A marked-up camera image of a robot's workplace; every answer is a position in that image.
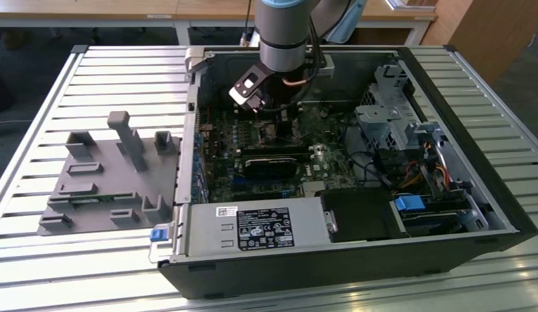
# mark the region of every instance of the wooden cabinet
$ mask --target wooden cabinet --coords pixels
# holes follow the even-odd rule
[[[424,45],[454,45],[494,84],[538,31],[538,0],[440,0]]]

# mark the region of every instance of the blue latch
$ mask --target blue latch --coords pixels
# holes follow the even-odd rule
[[[401,196],[394,200],[394,204],[397,204],[398,211],[424,210],[426,208],[420,195]]]
[[[169,229],[153,229],[150,234],[150,242],[169,241]]]

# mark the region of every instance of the table leg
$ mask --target table leg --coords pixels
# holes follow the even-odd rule
[[[175,21],[177,37],[179,40],[179,46],[191,46],[190,43],[190,21]]]
[[[430,25],[430,21],[418,22],[417,26],[412,29],[410,35],[406,39],[406,45],[418,46],[422,43],[425,33],[428,32],[428,28]]]

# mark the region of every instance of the motherboard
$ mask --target motherboard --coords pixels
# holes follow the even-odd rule
[[[305,104],[290,121],[209,108],[202,119],[210,202],[314,197],[357,186],[342,134],[348,116]]]

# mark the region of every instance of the green circuit board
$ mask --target green circuit board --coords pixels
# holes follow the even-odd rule
[[[272,121],[240,120],[229,111],[215,112],[210,117],[214,122],[202,128],[210,202],[305,197],[305,183],[314,181],[321,181],[318,185],[326,189],[356,187],[354,171],[340,142],[342,118],[340,114],[322,114],[318,105],[306,106],[293,122],[292,134],[280,137]],[[241,173],[249,158],[237,157],[237,150],[276,146],[309,148],[294,176],[285,180],[249,180]]]

